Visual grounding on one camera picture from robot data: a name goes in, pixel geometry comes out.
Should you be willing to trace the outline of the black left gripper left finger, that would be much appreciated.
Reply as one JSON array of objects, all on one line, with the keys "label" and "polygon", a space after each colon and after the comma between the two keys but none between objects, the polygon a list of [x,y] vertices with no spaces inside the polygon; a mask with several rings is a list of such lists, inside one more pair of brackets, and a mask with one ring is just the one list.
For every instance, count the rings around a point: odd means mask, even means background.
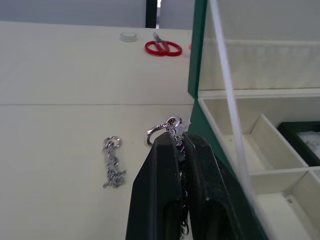
[{"label": "black left gripper left finger", "polygon": [[125,238],[178,240],[182,204],[176,147],[165,132],[154,140],[133,181]]}]

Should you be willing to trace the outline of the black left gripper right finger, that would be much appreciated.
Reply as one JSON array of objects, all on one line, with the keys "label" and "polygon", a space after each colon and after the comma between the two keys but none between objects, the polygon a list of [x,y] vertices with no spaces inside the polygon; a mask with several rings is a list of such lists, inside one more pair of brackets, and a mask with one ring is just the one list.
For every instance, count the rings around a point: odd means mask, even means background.
[{"label": "black left gripper right finger", "polygon": [[237,178],[201,136],[184,134],[186,188],[195,240],[261,240],[263,231]]}]

